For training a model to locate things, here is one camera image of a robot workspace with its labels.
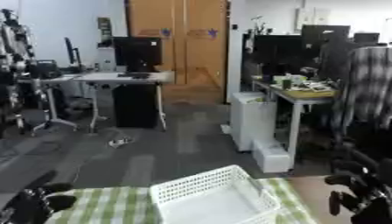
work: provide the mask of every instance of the desk leg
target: desk leg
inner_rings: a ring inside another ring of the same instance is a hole
[[[98,108],[98,90],[96,85],[90,85],[91,91],[93,91],[93,119],[91,120],[90,123],[90,133],[96,133],[97,128],[96,128],[96,122],[97,121],[105,121],[108,118],[106,116],[101,116],[100,115],[100,110]]]
[[[157,109],[159,111],[162,128],[166,131],[166,114],[164,113],[164,107],[162,104],[162,86],[157,84]]]
[[[44,123],[41,123],[40,125],[34,127],[31,135],[35,136],[35,133],[37,132],[37,130],[47,129],[50,127],[50,125],[52,125],[52,123],[62,123],[62,124],[73,127],[73,130],[77,130],[78,125],[76,123],[69,122],[69,121],[58,118],[57,109],[56,109],[56,105],[55,105],[55,101],[54,101],[54,97],[53,97],[53,89],[51,87],[47,89],[47,98],[49,101],[49,108],[51,110],[51,118],[50,118],[50,120],[46,119],[46,121]]]
[[[302,104],[294,104],[291,116],[291,126],[290,126],[290,141],[288,152],[290,154],[291,169],[294,169],[294,164],[296,161],[297,153],[297,141],[299,133],[299,124],[301,123],[301,112]]]

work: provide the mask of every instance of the double door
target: double door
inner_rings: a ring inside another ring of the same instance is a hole
[[[163,64],[175,72],[167,102],[220,103],[224,99],[226,0],[129,0],[132,36],[160,37]]]

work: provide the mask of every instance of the white storage box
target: white storage box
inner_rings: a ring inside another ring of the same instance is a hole
[[[262,172],[287,172],[290,169],[290,155],[277,141],[264,143],[255,140],[252,154]]]
[[[274,140],[277,104],[258,101],[263,93],[235,93],[230,108],[231,136],[238,151],[251,151],[254,139],[270,143]]]
[[[180,178],[150,189],[159,223],[276,223],[279,203],[237,165]]]

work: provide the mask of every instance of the plaid shirt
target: plaid shirt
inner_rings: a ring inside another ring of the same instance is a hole
[[[392,117],[392,48],[356,49],[348,66],[348,76],[333,105],[335,134],[345,135],[354,117],[388,127]]]

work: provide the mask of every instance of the speaker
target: speaker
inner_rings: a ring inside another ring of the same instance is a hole
[[[116,126],[155,128],[158,121],[156,96],[155,85],[124,85],[113,89]]]

